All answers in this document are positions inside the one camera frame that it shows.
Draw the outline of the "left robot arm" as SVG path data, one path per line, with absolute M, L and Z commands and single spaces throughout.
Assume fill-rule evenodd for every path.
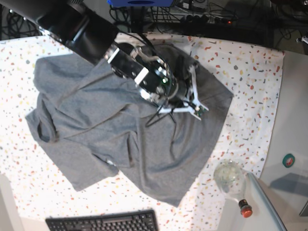
M 302 36 L 301 38 L 297 38 L 296 39 L 296 42 L 299 43 L 299 42 L 303 42 L 305 44 L 308 44 L 308 37 L 307 36 Z

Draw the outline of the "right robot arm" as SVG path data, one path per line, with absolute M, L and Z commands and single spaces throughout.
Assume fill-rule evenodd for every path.
M 188 74 L 177 74 L 153 47 L 140 37 L 150 50 L 129 43 L 117 43 L 118 28 L 89 9 L 81 0 L 3 0 L 13 10 L 42 32 L 92 64 L 106 60 L 121 77 L 134 80 L 141 96 L 164 110 L 198 111 L 196 67 Z

